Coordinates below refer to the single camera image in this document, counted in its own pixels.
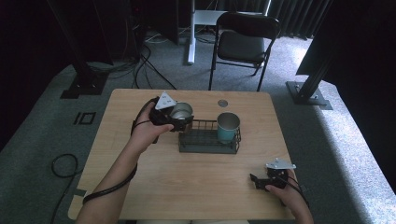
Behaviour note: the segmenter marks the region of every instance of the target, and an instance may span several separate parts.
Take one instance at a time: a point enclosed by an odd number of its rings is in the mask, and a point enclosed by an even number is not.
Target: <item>black chair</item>
[[[278,34],[280,23],[277,19],[263,15],[252,15],[238,12],[222,14],[216,23],[216,40],[213,49],[212,67],[210,70],[209,90],[212,89],[213,72],[216,63],[255,68],[256,76],[262,64],[260,91],[268,59]],[[264,39],[270,40],[267,47]]]

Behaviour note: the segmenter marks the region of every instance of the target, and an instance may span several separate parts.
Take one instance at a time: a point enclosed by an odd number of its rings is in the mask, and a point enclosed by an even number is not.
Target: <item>gray carpet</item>
[[[205,39],[213,36],[202,35]],[[162,39],[147,43],[149,61],[180,90],[207,90],[213,46],[197,42],[195,64],[186,65],[188,45],[179,46]],[[396,220],[396,199],[382,176],[370,150],[361,137],[336,88],[322,82],[319,89],[330,100],[333,110],[318,106],[295,105],[286,81],[304,81],[295,73],[310,40],[279,38],[262,85],[271,94],[296,174],[306,186],[307,200],[316,223],[389,223]],[[105,68],[99,63],[94,66]],[[214,91],[255,91],[259,77],[251,70],[219,65]],[[75,100],[60,99],[70,86],[75,72],[66,67],[49,84],[29,117],[0,154],[0,223],[50,223],[52,213],[70,178],[57,177],[51,171],[54,158],[71,153],[81,170],[99,127],[111,92],[118,88],[171,89],[149,67],[137,75],[112,73],[102,95],[81,95]],[[78,113],[87,113],[79,124]],[[90,116],[95,113],[92,124]],[[75,172],[74,161],[64,157],[55,164],[62,175]],[[56,213],[54,223],[74,223],[67,217],[79,175],[72,183]],[[255,220],[251,223],[292,223]]]

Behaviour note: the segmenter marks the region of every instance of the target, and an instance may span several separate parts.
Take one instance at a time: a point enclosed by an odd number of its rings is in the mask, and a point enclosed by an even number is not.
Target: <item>person's right hand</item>
[[[288,170],[288,175],[294,179],[293,171]],[[295,181],[291,180],[289,183],[294,187],[299,188]],[[282,203],[291,210],[293,215],[296,217],[297,223],[314,223],[308,205],[306,204],[303,196],[301,196],[297,190],[289,185],[287,185],[284,189],[279,189],[272,185],[267,185],[265,188],[277,196],[282,201]]]

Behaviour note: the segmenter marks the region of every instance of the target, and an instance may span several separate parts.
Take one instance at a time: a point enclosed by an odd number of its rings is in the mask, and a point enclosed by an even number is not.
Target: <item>black wire basket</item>
[[[178,135],[180,152],[236,154],[241,141],[238,128],[232,141],[220,142],[218,139],[218,123],[215,120],[194,119],[188,132]]]

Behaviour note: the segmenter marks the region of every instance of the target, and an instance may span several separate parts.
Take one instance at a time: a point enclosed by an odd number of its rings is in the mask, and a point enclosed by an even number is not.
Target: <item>chair backrest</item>
[[[239,12],[225,12],[217,20],[219,27],[231,29],[241,35],[276,39],[280,33],[277,19],[263,15],[251,15]]]

